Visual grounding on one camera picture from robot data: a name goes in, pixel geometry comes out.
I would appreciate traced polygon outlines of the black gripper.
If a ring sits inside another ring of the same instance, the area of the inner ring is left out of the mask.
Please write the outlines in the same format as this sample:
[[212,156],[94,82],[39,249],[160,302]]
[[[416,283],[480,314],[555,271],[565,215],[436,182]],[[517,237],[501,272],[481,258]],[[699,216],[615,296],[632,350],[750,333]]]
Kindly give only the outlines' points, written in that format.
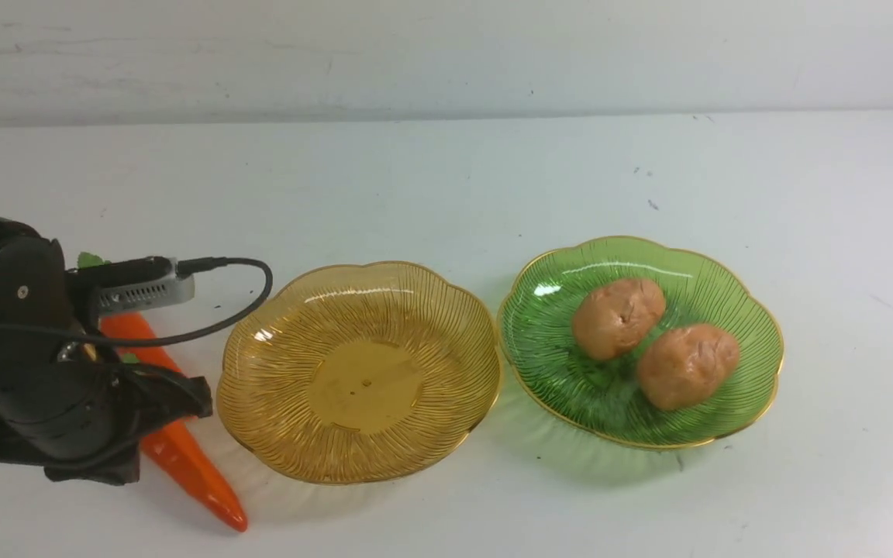
[[68,293],[59,243],[0,239],[0,463],[54,483],[131,484],[144,437],[212,414],[205,379],[76,340],[93,317],[84,293]]

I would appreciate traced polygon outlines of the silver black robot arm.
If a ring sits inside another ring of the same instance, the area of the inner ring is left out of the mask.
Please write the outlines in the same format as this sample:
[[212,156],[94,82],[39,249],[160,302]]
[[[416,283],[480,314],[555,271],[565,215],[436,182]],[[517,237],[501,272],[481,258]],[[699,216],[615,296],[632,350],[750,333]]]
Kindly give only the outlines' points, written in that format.
[[164,257],[67,269],[60,243],[0,218],[0,463],[54,483],[131,484],[146,436],[212,415],[205,379],[77,340],[99,335],[106,295],[177,282]]

